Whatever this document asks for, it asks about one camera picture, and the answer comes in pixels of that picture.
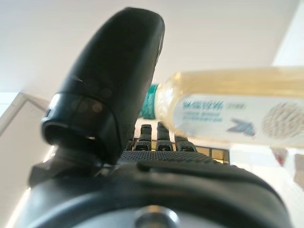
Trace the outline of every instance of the bottle label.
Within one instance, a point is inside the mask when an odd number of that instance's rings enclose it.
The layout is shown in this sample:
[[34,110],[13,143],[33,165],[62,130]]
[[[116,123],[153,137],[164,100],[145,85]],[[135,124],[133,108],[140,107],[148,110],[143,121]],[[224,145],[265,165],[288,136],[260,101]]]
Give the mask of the bottle label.
[[232,143],[304,146],[304,100],[193,94],[173,112],[175,128],[188,136]]

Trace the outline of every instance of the green bottle cap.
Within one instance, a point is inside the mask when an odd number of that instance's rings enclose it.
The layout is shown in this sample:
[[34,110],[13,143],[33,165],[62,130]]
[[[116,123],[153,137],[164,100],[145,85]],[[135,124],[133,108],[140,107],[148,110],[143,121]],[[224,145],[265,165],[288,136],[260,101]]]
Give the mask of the green bottle cap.
[[141,112],[139,113],[139,117],[149,120],[155,119],[154,104],[155,104],[155,93],[157,86],[158,85],[150,86],[147,95],[144,99]]

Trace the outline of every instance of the yellow liquid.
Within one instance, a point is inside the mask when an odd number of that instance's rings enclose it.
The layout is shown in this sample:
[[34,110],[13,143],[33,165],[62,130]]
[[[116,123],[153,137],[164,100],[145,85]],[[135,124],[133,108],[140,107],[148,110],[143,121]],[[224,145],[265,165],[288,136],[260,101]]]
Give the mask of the yellow liquid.
[[[176,134],[186,135],[183,130],[175,126],[173,114],[178,101],[193,94],[304,99],[304,67],[267,67],[177,73],[157,88],[155,96],[156,118]],[[206,138],[205,136],[203,139],[217,140],[217,138]]]

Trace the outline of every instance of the robotic hand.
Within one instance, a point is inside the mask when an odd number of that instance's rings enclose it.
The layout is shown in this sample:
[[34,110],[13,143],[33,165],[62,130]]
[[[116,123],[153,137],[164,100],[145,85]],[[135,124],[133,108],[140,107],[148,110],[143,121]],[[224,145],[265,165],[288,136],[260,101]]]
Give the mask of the robotic hand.
[[267,183],[197,153],[184,138],[174,152],[161,125],[160,151],[149,151],[149,126],[132,151],[163,36],[161,16],[134,8],[96,32],[42,120],[57,151],[33,166],[18,228],[292,227]]

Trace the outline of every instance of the plastic bottle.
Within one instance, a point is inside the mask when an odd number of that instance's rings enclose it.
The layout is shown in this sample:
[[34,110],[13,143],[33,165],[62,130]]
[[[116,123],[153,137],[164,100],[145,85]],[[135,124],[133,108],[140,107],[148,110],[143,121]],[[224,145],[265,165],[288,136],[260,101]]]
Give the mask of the plastic bottle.
[[140,117],[204,140],[304,147],[304,67],[177,73],[150,87]]

